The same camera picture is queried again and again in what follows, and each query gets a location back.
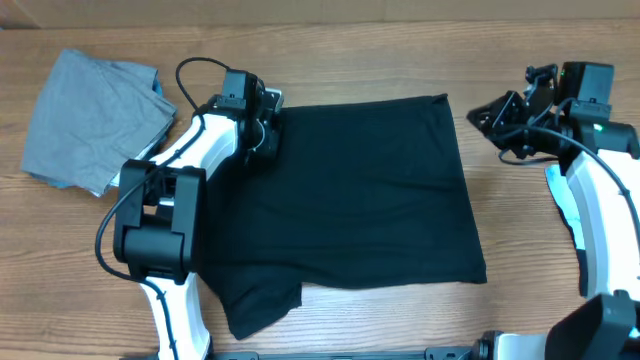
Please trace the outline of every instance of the t-shirt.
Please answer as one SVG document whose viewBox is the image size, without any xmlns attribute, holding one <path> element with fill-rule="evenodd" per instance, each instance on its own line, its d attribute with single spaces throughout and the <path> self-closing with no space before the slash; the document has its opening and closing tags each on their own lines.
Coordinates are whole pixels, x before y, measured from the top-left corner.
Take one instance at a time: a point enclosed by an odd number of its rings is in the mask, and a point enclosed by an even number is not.
<svg viewBox="0 0 640 360">
<path fill-rule="evenodd" d="M 198 273 L 237 339 L 301 305 L 301 284 L 485 283 L 446 95 L 282 109 L 276 163 L 209 182 Z"/>
</svg>

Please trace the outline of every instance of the gray cloth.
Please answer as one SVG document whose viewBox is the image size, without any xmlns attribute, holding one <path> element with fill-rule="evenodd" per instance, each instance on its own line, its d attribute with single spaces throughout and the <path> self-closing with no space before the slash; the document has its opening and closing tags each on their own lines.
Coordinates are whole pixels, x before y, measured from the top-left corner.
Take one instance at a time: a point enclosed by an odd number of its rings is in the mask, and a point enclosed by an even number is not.
<svg viewBox="0 0 640 360">
<path fill-rule="evenodd" d="M 122 164 L 173 121 L 176 108 L 158 90 L 157 72 L 63 50 L 38 97 L 22 170 L 54 186 L 104 194 Z"/>
</svg>

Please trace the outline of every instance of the tabletop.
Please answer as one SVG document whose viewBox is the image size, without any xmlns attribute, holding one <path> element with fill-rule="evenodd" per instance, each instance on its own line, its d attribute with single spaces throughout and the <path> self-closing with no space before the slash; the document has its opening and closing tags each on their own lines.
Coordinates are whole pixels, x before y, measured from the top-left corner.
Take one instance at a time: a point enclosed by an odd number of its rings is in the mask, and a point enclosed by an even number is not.
<svg viewBox="0 0 640 360">
<path fill-rule="evenodd" d="M 640 20 L 0 31 L 0 359 L 116 359 L 157 347 L 141 289 L 106 274 L 93 254 L 115 191 L 95 198 L 20 171 L 35 101 L 63 48 L 158 68 L 179 109 L 171 141 L 190 121 L 174 69 L 191 56 L 257 74 L 283 91 L 285 106 L 448 93 L 487 284 L 358 291 L 309 284 L 300 308 L 244 341 L 229 333 L 219 301 L 199 284 L 216 351 L 380 351 L 467 345 L 485 330 L 545 332 L 583 303 L 571 237 L 544 168 L 501 164 L 464 117 L 523 89 L 528 65 L 592 61 L 616 67 L 612 120 L 638 128 L 638 34 Z M 210 64 L 190 64 L 183 81 L 202 103 L 223 76 Z M 111 234 L 103 252 L 115 264 Z"/>
</svg>

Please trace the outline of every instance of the folded clothing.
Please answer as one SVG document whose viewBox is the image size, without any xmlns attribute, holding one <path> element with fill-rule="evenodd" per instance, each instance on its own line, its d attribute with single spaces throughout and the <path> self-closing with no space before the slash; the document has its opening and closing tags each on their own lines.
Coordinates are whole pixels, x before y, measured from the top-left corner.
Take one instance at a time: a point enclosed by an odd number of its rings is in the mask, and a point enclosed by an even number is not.
<svg viewBox="0 0 640 360">
<path fill-rule="evenodd" d="M 22 170 L 102 195 L 130 158 L 152 149 L 175 106 L 152 67 L 63 50 L 36 103 Z"/>
<path fill-rule="evenodd" d="M 277 163 L 232 157 L 209 183 L 198 273 L 242 339 L 301 305 L 301 283 L 485 283 L 446 95 L 285 108 Z"/>
</svg>

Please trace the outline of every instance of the wooden table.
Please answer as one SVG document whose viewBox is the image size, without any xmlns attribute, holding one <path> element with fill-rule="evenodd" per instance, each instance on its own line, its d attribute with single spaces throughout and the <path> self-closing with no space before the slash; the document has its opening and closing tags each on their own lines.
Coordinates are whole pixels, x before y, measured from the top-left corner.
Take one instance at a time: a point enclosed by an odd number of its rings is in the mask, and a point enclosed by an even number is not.
<svg viewBox="0 0 640 360">
<path fill-rule="evenodd" d="M 31 112 L 61 49 L 157 67 L 180 109 L 173 139 L 191 113 L 173 78 L 189 56 L 250 70 L 282 89 L 289 106 L 449 93 L 488 284 L 309 285 L 302 307 L 242 342 L 201 286 L 217 351 L 407 350 L 470 344 L 490 329 L 544 332 L 583 302 L 542 167 L 502 165 L 464 116 L 522 89 L 529 64 L 588 60 L 615 64 L 613 118 L 638 127 L 639 34 L 633 20 L 0 32 L 0 359 L 115 359 L 157 346 L 142 291 L 107 275 L 93 255 L 115 193 L 96 199 L 20 172 Z M 209 64 L 184 71 L 197 102 L 219 91 L 222 78 Z M 110 241 L 104 252 L 113 263 Z"/>
</svg>

